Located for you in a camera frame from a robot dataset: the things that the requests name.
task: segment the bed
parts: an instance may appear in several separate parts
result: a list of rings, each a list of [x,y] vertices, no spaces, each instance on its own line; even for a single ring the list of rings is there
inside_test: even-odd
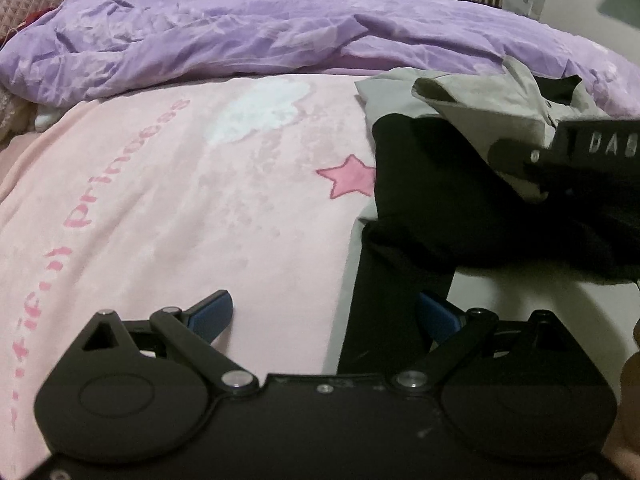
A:
[[[144,319],[224,288],[218,349],[261,379],[335,372],[376,166],[354,83],[495,74],[505,56],[579,75],[612,116],[640,112],[640,69],[617,54],[453,0],[65,0],[17,34],[0,82],[72,109],[10,146],[0,182],[0,474],[47,457],[34,396],[103,308]],[[616,388],[638,288],[551,273],[459,269],[449,300],[555,311]]]

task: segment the human hand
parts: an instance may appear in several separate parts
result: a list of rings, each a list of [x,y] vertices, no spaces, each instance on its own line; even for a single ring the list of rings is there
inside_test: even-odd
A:
[[[634,328],[640,348],[640,321]],[[603,453],[632,480],[640,480],[640,352],[626,362],[620,375],[622,399]]]

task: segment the purple comforter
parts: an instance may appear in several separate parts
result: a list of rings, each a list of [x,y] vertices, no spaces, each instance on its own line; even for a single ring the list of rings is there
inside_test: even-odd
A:
[[[640,69],[585,38],[455,0],[66,0],[0,51],[0,82],[53,106],[170,80],[396,66],[580,75],[640,114]]]

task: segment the black fabric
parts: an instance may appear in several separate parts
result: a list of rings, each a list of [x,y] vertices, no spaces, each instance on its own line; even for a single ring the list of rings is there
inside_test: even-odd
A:
[[[423,356],[417,294],[446,298],[458,266],[554,258],[607,278],[640,276],[639,215],[619,203],[526,203],[442,118],[391,114],[372,133],[378,220],[363,230],[339,373],[391,374]],[[612,236],[615,225],[624,228]]]
[[[534,76],[542,97],[555,103],[570,106],[574,98],[575,88],[582,82],[579,75],[562,79],[546,79]]]
[[[417,293],[446,298],[457,266],[525,258],[535,236],[530,206],[446,120],[391,114],[372,132],[378,220],[363,230],[339,373],[412,364],[425,351]]]

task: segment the white wall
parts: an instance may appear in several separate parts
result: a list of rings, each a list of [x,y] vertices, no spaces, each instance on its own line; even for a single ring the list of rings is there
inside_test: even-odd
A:
[[[546,0],[541,21],[589,38],[640,65],[640,30],[598,13],[603,0]]]

